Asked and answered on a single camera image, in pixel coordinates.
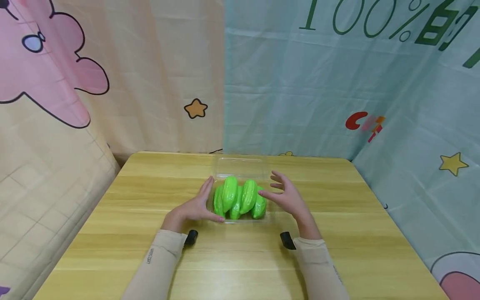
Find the yellow star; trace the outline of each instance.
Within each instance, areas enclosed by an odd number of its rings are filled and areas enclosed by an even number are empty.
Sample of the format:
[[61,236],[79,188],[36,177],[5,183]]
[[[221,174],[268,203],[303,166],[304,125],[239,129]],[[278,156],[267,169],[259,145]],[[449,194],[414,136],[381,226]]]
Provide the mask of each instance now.
[[280,154],[280,156],[295,156],[295,155],[293,155],[293,152],[287,151],[286,153]]
[[440,166],[440,170],[449,170],[453,175],[458,176],[458,169],[469,167],[469,165],[460,159],[460,155],[460,152],[453,156],[440,155],[440,158],[443,161],[442,165]]
[[208,108],[207,104],[203,104],[200,99],[195,98],[189,105],[185,105],[183,109],[188,112],[190,119],[196,117],[205,117],[205,110]]

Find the right hand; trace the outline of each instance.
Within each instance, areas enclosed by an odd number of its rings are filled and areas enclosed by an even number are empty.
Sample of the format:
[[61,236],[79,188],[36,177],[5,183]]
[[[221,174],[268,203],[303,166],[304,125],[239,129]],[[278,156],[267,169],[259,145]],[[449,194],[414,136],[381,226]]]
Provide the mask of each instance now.
[[272,171],[272,174],[273,175],[270,176],[270,178],[277,183],[271,183],[270,186],[272,188],[283,190],[283,192],[272,193],[260,190],[258,192],[259,195],[276,203],[287,213],[291,214],[295,219],[302,218],[305,215],[310,215],[310,210],[290,179],[277,171]]

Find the green fruit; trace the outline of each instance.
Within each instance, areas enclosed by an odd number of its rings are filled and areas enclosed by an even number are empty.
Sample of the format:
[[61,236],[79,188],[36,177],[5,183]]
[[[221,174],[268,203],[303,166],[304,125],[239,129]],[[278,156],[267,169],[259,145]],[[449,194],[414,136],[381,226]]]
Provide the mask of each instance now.
[[237,178],[234,176],[227,177],[225,183],[223,184],[223,193],[222,193],[222,202],[223,202],[223,212],[226,213],[229,211],[233,203],[235,202],[237,196],[238,182]]
[[213,196],[213,210],[215,214],[225,217],[225,212],[223,211],[222,193],[223,193],[223,185],[219,186],[215,190],[215,194]]
[[232,209],[230,210],[230,218],[232,220],[238,220],[240,219],[240,208],[241,208],[241,198],[243,196],[243,187],[241,185],[238,186],[237,188],[237,197],[235,199],[235,202],[232,206]]
[[[262,187],[257,187],[257,191],[263,190]],[[257,193],[257,199],[255,201],[255,205],[253,206],[252,209],[252,216],[254,219],[260,219],[265,215],[265,209],[267,207],[267,201],[265,200],[264,197],[258,195]]]
[[247,181],[245,181],[245,184],[243,185],[243,195],[242,195],[240,213],[243,215],[249,212],[255,205],[256,199],[257,199],[257,184],[255,183],[255,181],[248,179]]

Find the hand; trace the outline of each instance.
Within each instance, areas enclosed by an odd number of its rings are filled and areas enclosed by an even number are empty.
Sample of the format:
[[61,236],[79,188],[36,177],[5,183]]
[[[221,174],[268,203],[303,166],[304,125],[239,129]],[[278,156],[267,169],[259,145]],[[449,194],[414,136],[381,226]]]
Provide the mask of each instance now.
[[318,230],[315,218],[310,213],[308,206],[302,199],[299,191],[284,174],[272,171],[271,179],[277,183],[271,183],[272,188],[283,190],[281,193],[272,193],[260,190],[258,193],[264,198],[273,201],[297,221],[300,237],[307,240],[321,240],[322,235]]
[[208,195],[212,190],[213,181],[213,177],[210,176],[203,183],[195,197],[170,211],[165,216],[163,225],[160,229],[180,232],[185,220],[211,220],[214,222],[225,221],[222,216],[208,211],[206,207]]
[[268,200],[273,201],[280,206],[284,211],[291,214],[295,219],[307,216],[310,214],[305,201],[302,199],[299,191],[293,185],[293,183],[284,174],[272,171],[271,179],[278,183],[271,183],[272,188],[283,190],[281,193],[272,193],[264,190],[260,190],[258,193]]

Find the light blue curtain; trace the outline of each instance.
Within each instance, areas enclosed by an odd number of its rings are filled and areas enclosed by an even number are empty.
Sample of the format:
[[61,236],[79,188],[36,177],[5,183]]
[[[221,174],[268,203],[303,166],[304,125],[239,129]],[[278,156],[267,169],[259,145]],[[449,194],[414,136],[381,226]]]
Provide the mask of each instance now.
[[479,5],[226,0],[224,151],[347,158],[429,268],[480,252]]

